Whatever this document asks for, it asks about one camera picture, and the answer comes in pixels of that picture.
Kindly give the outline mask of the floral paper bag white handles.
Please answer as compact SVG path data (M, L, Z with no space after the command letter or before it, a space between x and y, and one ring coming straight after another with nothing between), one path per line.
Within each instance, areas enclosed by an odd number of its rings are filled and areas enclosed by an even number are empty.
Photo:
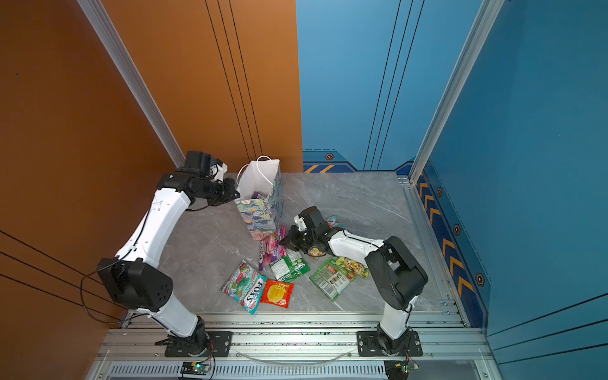
M255 241L273 234L283 213L283 188L280 160L261 155L243 166L236 177L240 197L235 203L248 232ZM254 192L261 199L251 199Z

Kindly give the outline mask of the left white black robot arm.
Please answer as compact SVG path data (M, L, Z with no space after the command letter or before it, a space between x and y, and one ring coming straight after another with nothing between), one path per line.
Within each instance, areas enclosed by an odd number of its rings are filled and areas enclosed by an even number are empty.
M188 310L174 294L174 282L158 266L169 236L180 217L197 200L216 207L239 198L235 181L225 176L227 166L181 169L164 175L150 208L132 236L112 259L100 260L97 274L111 299L156 321L168 336L167 351L187 356L206 355L209 337L201 317Z

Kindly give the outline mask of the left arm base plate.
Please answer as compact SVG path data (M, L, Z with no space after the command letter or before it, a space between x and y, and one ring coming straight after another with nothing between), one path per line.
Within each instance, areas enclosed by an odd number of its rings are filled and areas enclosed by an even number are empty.
M155 346L166 348L165 357L225 358L229 356L232 339L231 331L215 331L188 338L168 336L165 340L156 342Z

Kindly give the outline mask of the aluminium corner post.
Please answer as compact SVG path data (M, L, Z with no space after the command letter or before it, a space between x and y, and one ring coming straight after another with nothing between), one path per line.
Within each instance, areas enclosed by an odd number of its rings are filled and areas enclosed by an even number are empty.
M459 99L460 93L483 49L492 27L504 5L504 0L484 0L465 40L454 70L428 126L408 175L410 185L416 185L439 137Z
M108 52L115 67L120 72L122 79L128 86L145 117L147 117L150 126L152 126L172 162L175 166L181 166L185 162L185 154L170 130L165 117L162 115L133 58L131 58L102 1L78 0L77 3L93 27L106 52Z

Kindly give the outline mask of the green white snack packet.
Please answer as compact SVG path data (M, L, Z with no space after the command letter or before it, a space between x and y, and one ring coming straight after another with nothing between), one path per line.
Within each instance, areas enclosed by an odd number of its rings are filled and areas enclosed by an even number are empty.
M292 283L310 271L310 266L304 261L301 253L292 250L286 250L286 255L270 267L275 280L283 283Z

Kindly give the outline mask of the red yellow snack packet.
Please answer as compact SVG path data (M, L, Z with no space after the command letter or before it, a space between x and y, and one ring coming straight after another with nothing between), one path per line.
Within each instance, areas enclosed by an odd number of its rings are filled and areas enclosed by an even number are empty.
M287 309L294 289L292 283L268 279L261 297L261 302Z

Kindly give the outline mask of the yellow snack bag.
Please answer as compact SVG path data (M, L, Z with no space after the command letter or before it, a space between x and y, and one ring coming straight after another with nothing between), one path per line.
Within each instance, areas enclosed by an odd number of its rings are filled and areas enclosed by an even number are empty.
M369 278L370 272L369 268L364 264L361 264L353 259L347 258L345 256L340 256L337 258L336 263L342 267L343 269L351 272L355 276L359 276L365 280Z

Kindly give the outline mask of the pink Fox's candy bag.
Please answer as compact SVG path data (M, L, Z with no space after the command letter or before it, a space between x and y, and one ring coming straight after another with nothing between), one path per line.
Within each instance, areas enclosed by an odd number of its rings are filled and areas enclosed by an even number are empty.
M286 226L281 226L270 236L261 241L261 251L259 259L259 270L264 271L283 257L287 256L285 247L280 245L280 241L287 235Z

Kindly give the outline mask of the aluminium frame rail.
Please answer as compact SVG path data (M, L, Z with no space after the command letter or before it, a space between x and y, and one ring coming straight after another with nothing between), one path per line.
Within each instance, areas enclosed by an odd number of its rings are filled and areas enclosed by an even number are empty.
M110 330L88 372L90 379L184 379L185 361L209 362L209 379L387 379L385 361L416 362L408 379L498 379L499 368L480 329L449 305L409 318L423 356L359 356L356 333L375 331L379 313L206 313L207 333L231 331L228 357L165 357L166 337L139 319Z

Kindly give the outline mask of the green snack pouch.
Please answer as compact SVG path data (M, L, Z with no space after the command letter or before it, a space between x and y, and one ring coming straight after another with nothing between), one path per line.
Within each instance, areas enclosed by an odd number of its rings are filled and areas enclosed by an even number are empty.
M338 259L332 256L310 277L313 285L332 302L335 302L356 278L337 261Z

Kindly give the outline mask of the right green circuit board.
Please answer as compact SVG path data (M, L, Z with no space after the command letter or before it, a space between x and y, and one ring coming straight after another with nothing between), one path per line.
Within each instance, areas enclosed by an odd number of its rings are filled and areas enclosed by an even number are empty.
M416 362L406 361L385 361L384 367L388 380L408 380L413 372L420 369Z

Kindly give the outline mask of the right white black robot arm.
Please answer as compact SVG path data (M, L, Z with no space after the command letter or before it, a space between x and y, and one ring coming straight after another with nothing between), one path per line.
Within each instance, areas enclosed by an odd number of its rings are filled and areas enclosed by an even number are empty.
M301 253L317 249L368 268L385 302L383 317L369 345L361 339L361 356L422 356L421 342L409 325L418 297L428 283L428 274L399 237L385 240L360 237L340 226L330 226L317 207L308 207L294 218L294 225L280 241L283 247Z

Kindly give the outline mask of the teal Fox's candy bag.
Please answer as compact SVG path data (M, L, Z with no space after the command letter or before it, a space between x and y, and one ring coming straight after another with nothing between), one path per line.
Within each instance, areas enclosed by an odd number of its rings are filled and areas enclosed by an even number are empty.
M242 261L222 286L222 292L237 301L246 312L255 314L267 280L247 261Z

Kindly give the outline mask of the green circuit board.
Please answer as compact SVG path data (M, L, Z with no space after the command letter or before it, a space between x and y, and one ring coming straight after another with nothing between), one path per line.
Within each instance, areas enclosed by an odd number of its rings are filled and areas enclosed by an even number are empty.
M202 361L185 361L179 372L179 378L184 379L209 379L211 375L212 365Z
M385 361L384 367L388 380L408 380L413 372L420 369L416 362L406 361Z

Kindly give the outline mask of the right aluminium corner post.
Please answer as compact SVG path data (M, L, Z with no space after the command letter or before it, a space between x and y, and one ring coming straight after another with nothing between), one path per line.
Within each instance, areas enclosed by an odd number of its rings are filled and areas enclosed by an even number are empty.
M483 49L492 27L504 5L504 0L484 0L465 40L454 70L428 126L408 175L410 185L416 185L439 137L459 99L460 93Z

